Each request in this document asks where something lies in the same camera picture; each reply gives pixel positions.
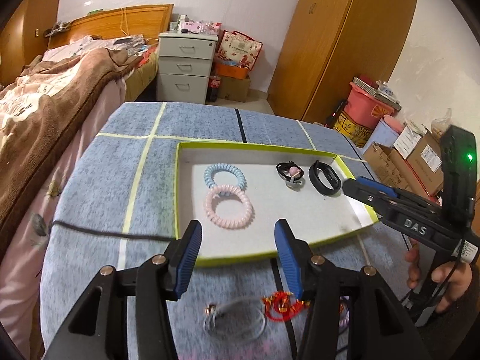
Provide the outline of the person's right hand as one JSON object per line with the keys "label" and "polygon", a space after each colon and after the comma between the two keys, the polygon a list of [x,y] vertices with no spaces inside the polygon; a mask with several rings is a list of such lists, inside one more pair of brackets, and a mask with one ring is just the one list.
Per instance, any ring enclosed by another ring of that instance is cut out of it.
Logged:
{"label": "person's right hand", "polygon": [[[416,240],[410,238],[409,241],[411,248],[404,256],[405,261],[409,263],[407,286],[410,289],[415,289],[422,276],[419,267],[420,250]],[[442,313],[460,299],[472,282],[473,272],[470,264],[462,262],[457,267],[454,267],[454,265],[454,262],[447,262],[437,267],[431,273],[431,280],[433,282],[437,284],[441,284],[443,281],[448,282],[447,289],[435,308],[437,313]]]}

